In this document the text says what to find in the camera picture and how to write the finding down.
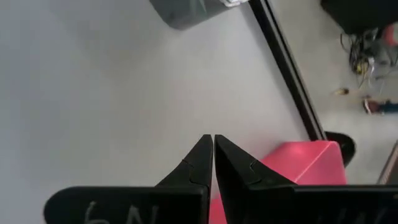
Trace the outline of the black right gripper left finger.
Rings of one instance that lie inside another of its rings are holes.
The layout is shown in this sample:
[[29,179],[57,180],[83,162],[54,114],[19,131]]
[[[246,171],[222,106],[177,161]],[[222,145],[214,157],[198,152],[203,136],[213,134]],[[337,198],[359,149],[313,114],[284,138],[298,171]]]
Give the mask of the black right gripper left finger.
[[213,140],[203,135],[153,187],[69,187],[44,205],[46,224],[208,224]]

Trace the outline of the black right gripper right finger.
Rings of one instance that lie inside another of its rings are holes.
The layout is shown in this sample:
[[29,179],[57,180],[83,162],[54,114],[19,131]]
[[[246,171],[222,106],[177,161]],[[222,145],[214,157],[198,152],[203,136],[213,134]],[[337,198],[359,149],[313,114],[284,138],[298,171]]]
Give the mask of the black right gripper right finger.
[[297,185],[222,135],[215,167],[228,224],[398,224],[398,185]]

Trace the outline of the red plastic container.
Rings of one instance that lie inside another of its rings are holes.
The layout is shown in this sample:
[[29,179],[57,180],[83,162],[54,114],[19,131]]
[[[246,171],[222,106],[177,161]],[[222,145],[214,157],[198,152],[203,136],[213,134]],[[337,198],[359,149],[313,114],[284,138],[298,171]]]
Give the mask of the red plastic container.
[[220,194],[210,203],[210,224],[276,223],[286,215],[286,185],[345,185],[340,147],[333,141],[295,141],[256,159],[224,136],[215,139]]

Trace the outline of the black striped floor mat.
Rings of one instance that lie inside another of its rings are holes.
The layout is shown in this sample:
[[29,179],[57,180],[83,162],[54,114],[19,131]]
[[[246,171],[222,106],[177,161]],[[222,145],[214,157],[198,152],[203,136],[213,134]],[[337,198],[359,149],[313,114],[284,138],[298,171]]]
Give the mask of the black striped floor mat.
[[382,185],[398,185],[398,140],[394,144],[377,182]]

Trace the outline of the red blue floor object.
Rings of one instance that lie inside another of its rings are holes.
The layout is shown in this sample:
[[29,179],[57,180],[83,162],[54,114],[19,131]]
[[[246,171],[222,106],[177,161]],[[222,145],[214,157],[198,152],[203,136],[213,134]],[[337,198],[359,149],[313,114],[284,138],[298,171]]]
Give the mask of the red blue floor object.
[[367,114],[398,114],[398,103],[390,100],[377,101],[371,98],[363,100],[363,108]]

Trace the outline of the dark grey translucent container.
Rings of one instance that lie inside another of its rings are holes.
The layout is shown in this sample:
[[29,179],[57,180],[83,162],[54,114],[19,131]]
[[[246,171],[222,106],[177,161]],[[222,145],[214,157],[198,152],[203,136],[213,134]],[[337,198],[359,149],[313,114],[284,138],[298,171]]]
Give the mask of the dark grey translucent container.
[[161,19],[171,28],[185,30],[233,7],[219,0],[149,0]]

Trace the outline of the dark floor equipment base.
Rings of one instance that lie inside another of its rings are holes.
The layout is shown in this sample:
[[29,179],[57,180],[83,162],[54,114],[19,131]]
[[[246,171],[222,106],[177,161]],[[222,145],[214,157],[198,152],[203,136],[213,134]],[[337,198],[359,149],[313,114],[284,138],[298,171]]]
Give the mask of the dark floor equipment base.
[[346,34],[398,21],[398,0],[320,0],[320,5]]

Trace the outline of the black metal table frame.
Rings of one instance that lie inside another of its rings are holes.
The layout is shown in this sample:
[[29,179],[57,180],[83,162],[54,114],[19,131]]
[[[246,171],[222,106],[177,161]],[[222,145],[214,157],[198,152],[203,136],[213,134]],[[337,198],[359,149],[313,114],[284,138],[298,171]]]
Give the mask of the black metal table frame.
[[309,139],[326,140],[326,134],[312,105],[294,56],[273,13],[271,3],[269,0],[249,0],[249,5],[290,91]]

